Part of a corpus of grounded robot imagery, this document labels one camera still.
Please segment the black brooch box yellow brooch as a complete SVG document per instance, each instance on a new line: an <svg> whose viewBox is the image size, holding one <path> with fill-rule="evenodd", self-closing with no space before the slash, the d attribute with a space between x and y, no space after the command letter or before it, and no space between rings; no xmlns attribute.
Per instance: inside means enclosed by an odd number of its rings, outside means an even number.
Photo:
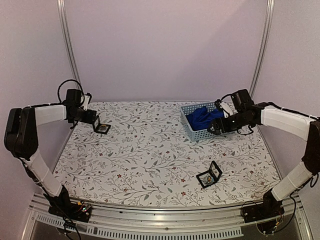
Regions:
<svg viewBox="0 0 320 240"><path fill-rule="evenodd" d="M98 133L98 134L106 135L109 132L110 128L111 128L110 124L101 123L101 121L100 121L100 126L99 126L98 131L94 131L94 132Z"/></svg>

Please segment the blue printed t-shirt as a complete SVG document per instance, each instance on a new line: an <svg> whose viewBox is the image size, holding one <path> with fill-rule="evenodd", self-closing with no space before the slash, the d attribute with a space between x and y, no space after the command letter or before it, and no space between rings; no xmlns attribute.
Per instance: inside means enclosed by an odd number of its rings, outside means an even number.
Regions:
<svg viewBox="0 0 320 240"><path fill-rule="evenodd" d="M221 111L214 108L208 111L206 106L195 109L192 113L186 115L186 119L193 131L205 130L214 119L223 118Z"/></svg>

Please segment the light blue plastic basket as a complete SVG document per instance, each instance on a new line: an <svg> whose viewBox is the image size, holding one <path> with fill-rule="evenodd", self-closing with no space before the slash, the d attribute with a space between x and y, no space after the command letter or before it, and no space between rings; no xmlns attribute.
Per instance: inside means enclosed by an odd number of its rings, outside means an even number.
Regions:
<svg viewBox="0 0 320 240"><path fill-rule="evenodd" d="M213 102L200 102L180 107L180 118L192 142L215 138L208 127L213 120L227 118L235 113L227 102L222 102L218 110Z"/></svg>

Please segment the black brooch box silver brooch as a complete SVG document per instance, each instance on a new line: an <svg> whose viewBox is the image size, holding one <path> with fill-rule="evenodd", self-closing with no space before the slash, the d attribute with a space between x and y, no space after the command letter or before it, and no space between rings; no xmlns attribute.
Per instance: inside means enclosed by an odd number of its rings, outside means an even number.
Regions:
<svg viewBox="0 0 320 240"><path fill-rule="evenodd" d="M212 185L218 183L223 172L217 163L213 160L210 163L208 170L201 172L196 175L196 179L203 189L206 189Z"/></svg>

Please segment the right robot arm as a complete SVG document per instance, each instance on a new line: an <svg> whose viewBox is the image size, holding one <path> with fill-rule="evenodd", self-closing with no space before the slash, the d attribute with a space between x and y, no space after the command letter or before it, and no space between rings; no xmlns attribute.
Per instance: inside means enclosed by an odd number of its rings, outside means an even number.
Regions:
<svg viewBox="0 0 320 240"><path fill-rule="evenodd" d="M289 156L297 154L292 169L287 171L279 183L263 195L258 213L269 218L278 210L282 200L295 191L300 191L320 173L320 119L316 116L280 107L274 102L255 103L247 89L229 93L235 113L226 113L208 125L208 132L214 135L237 132L243 127L252 130L260 127L265 133L271 129L279 133L275 142L285 148ZM290 137L287 143L281 143Z"/></svg>

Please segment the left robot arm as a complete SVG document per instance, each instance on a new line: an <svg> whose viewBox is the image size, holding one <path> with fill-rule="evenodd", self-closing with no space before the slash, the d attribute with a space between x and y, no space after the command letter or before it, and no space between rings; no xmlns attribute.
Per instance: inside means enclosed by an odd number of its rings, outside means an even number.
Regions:
<svg viewBox="0 0 320 240"><path fill-rule="evenodd" d="M66 99L60 103L12 108L7 119L5 148L22 162L27 175L43 189L51 206L63 217L70 217L74 213L74 205L67 189L53 176L41 155L38 127L60 121L95 124L97 112L88 108L91 99L90 93L68 89Z"/></svg>

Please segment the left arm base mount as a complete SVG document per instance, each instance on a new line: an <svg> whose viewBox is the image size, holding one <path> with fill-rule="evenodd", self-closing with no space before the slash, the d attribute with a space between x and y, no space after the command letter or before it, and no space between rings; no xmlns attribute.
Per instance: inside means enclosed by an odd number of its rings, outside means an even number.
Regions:
<svg viewBox="0 0 320 240"><path fill-rule="evenodd" d="M92 214L92 206L84 203L58 204L50 202L48 212L68 220L88 223Z"/></svg>

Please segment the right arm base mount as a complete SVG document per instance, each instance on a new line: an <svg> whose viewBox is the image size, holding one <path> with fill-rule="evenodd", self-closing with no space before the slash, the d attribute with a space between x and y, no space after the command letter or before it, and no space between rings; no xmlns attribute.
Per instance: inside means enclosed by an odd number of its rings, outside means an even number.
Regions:
<svg viewBox="0 0 320 240"><path fill-rule="evenodd" d="M257 204L248 201L252 205L242 205L240 215L245 223L256 222L258 231L263 235L273 235L284 218L284 207L282 201L267 202Z"/></svg>

